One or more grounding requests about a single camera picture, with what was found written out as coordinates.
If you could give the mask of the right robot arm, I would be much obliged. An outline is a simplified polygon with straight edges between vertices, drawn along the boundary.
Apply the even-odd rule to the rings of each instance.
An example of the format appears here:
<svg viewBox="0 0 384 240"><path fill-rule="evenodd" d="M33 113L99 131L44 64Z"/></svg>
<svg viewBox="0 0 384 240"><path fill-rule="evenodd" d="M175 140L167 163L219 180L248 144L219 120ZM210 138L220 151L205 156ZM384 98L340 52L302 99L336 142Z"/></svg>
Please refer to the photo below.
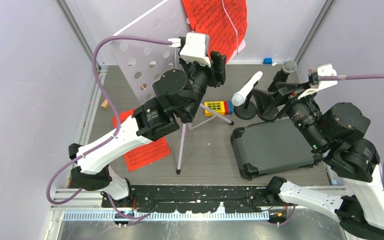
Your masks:
<svg viewBox="0 0 384 240"><path fill-rule="evenodd" d="M276 90L252 90L262 120L288 117L311 147L345 182L348 195L328 195L275 176L265 187L271 205L293 204L328 216L347 233L365 240L384 240L384 187L381 159L365 139L370 120L350 102L321 112L307 83L278 82Z"/></svg>

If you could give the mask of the white music stand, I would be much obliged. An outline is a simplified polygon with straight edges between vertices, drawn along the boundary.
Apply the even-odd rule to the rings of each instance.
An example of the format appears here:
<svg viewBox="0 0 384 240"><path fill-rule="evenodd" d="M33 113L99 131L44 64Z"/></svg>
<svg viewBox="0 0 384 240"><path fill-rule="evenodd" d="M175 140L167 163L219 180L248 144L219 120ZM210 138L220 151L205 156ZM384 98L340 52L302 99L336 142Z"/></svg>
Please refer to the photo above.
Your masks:
<svg viewBox="0 0 384 240"><path fill-rule="evenodd" d="M182 0L164 0L117 34L167 40L191 31ZM164 72L181 68L177 48L132 40L115 40L109 47L140 104L155 96L152 85Z"/></svg>

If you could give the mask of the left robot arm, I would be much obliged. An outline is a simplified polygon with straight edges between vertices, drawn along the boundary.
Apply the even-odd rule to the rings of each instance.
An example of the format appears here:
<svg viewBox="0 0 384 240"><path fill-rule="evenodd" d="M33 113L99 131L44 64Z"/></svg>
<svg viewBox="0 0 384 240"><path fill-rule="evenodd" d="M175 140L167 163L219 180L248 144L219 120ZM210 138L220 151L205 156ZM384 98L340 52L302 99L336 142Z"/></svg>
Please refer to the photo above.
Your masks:
<svg viewBox="0 0 384 240"><path fill-rule="evenodd" d="M87 145L71 144L69 156L77 166L70 171L71 184L86 191L101 191L121 207L133 202L130 182L118 176L110 163L125 153L155 142L191 123L201 105L207 87L225 83L227 56L210 53L210 65L179 59L183 70L171 69L152 87L155 97L136 108L114 130Z"/></svg>

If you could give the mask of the red sheet music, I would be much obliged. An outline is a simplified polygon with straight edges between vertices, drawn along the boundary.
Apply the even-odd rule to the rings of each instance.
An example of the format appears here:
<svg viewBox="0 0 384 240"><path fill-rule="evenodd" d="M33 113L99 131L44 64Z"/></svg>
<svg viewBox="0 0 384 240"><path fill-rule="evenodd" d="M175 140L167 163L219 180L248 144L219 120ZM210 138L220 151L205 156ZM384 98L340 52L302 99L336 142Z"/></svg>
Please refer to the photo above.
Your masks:
<svg viewBox="0 0 384 240"><path fill-rule="evenodd" d="M161 160L171 154L169 145L163 137L157 141L134 148L123 155L129 172Z"/></svg>
<svg viewBox="0 0 384 240"><path fill-rule="evenodd" d="M191 30L209 36L208 52L220 52L227 60L244 48L248 28L245 0L183 0Z"/></svg>

